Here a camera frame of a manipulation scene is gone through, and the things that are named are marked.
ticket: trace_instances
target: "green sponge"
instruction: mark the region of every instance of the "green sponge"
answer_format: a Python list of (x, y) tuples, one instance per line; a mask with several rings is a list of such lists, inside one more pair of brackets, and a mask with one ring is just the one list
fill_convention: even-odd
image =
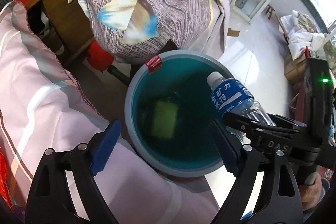
[(163, 101), (155, 103), (151, 132), (153, 137), (165, 140), (173, 138), (178, 109), (179, 106), (174, 103)]

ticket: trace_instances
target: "metal bolt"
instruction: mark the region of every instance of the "metal bolt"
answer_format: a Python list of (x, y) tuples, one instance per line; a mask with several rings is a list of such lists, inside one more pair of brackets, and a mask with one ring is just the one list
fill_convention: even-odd
[(48, 148), (44, 153), (46, 155), (51, 155), (53, 153), (53, 150), (51, 148)]
[(251, 151), (251, 150), (252, 150), (252, 146), (249, 145), (249, 144), (245, 144), (245, 145), (243, 146), (243, 148), (244, 148), (245, 151)]
[(86, 143), (81, 143), (79, 146), (78, 146), (78, 150), (85, 150), (87, 148), (87, 144)]
[(283, 153), (281, 150), (277, 150), (277, 155), (278, 155), (279, 157), (282, 157), (282, 156), (284, 155), (284, 153)]

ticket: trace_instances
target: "blue gripper pad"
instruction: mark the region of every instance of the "blue gripper pad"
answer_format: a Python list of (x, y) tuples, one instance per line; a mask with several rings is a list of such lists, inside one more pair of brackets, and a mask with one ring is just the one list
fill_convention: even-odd
[(240, 141), (219, 122), (212, 121), (208, 129), (226, 170), (238, 177), (240, 147), (242, 146)]
[(121, 132), (121, 125), (118, 120), (108, 129), (106, 135), (101, 139), (95, 152), (92, 154), (90, 171), (93, 176), (104, 170), (105, 165), (115, 147)]

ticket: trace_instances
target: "human hand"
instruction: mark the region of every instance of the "human hand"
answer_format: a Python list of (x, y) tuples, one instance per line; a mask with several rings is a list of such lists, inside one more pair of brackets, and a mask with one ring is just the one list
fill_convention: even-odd
[(310, 186), (299, 185), (299, 192), (304, 211), (313, 208), (318, 204), (321, 196), (321, 191), (322, 191), (322, 181), (319, 173), (317, 173), (313, 185)]

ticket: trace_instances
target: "water bottle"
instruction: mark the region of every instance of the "water bottle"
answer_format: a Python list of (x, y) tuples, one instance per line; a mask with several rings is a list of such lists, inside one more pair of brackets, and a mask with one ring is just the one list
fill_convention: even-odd
[(261, 124), (276, 126), (260, 103), (237, 79), (226, 79), (215, 71), (208, 76), (207, 82), (212, 90), (211, 102), (221, 117), (230, 111)]

